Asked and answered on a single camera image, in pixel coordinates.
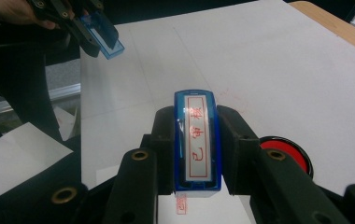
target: table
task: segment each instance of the table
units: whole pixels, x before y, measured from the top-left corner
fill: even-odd
[[[89,188],[97,171],[139,146],[155,112],[185,89],[213,91],[258,136],[298,143],[326,189],[342,194],[355,183],[355,33],[346,24],[307,3],[260,0],[117,29],[122,55],[81,54],[82,180]]]

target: blue plastic casing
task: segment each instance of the blue plastic casing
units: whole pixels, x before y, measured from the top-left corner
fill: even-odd
[[[108,22],[107,18],[104,18],[103,14],[95,12],[91,15],[83,16],[80,19],[99,44],[102,53],[108,60],[116,57],[125,50],[125,47],[118,39],[117,30],[114,28],[113,24]],[[104,38],[107,39],[107,42],[115,42],[115,45],[109,46]]]
[[[219,119],[211,91],[175,93],[175,191],[208,197],[221,188]]]

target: wooden surface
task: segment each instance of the wooden surface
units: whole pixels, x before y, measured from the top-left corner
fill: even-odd
[[[306,1],[292,2],[290,5],[355,46],[355,27],[353,25]]]

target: red stamp mark on paper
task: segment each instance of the red stamp mark on paper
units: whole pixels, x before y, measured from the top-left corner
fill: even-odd
[[[186,215],[187,214],[187,197],[186,194],[177,195],[177,214]]]

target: hand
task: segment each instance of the hand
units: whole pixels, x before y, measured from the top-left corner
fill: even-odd
[[[26,0],[0,0],[0,21],[13,24],[36,23],[46,29],[54,29],[56,24],[52,21],[41,21],[36,18]]]

